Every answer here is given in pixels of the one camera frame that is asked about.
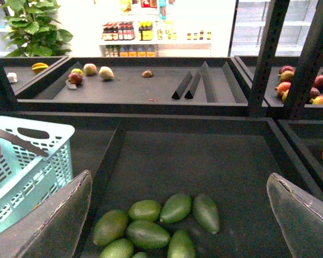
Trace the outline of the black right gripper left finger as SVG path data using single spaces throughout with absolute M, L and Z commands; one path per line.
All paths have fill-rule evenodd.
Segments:
M 0 233 L 0 257 L 72 257 L 91 195 L 92 175 L 85 170 Z

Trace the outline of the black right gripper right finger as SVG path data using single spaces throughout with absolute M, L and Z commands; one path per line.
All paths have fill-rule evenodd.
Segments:
M 323 257 L 323 202 L 276 173 L 266 190 L 292 257 Z

